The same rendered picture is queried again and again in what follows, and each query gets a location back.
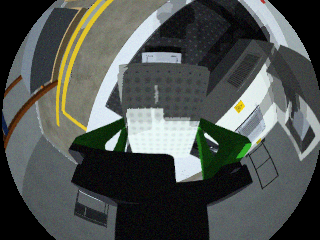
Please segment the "black flat base plate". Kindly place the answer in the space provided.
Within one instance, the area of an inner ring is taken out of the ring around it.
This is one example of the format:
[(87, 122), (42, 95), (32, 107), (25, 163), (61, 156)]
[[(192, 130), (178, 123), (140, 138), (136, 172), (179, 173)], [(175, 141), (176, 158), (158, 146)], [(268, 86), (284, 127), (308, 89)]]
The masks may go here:
[[(238, 39), (267, 41), (258, 23), (238, 0), (194, 0), (168, 18), (140, 47), (142, 52), (181, 53), (181, 63), (205, 66), (210, 73)], [(118, 81), (105, 105), (123, 118)]]

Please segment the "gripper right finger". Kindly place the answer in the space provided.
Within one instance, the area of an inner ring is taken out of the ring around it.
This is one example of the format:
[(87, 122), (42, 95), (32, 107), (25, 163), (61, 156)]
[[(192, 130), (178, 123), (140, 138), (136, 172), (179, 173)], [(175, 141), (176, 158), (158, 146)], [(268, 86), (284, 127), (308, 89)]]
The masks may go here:
[[(215, 156), (213, 156), (202, 130), (218, 143), (219, 149)], [(252, 145), (248, 137), (203, 118), (200, 119), (196, 139), (203, 179), (213, 178), (224, 165), (241, 161)]]

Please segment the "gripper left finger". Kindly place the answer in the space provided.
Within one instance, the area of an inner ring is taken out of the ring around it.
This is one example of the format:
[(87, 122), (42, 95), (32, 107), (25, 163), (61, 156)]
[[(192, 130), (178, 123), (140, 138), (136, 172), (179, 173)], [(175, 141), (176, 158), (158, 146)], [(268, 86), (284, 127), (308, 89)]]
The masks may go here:
[(125, 152), (128, 134), (124, 117), (76, 137), (73, 143), (88, 146), (90, 148), (106, 150), (105, 144), (120, 130), (121, 132), (113, 151)]

